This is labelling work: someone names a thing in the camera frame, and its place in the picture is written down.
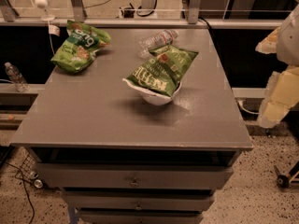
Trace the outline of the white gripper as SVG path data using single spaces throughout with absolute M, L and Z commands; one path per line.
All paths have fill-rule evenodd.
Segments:
M 277 53 L 278 59 L 289 65 L 285 71 L 274 72 L 268 79 L 260 105 L 258 125 L 271 129 L 299 103 L 299 5 L 280 28 L 258 43 L 255 50 L 263 54 Z

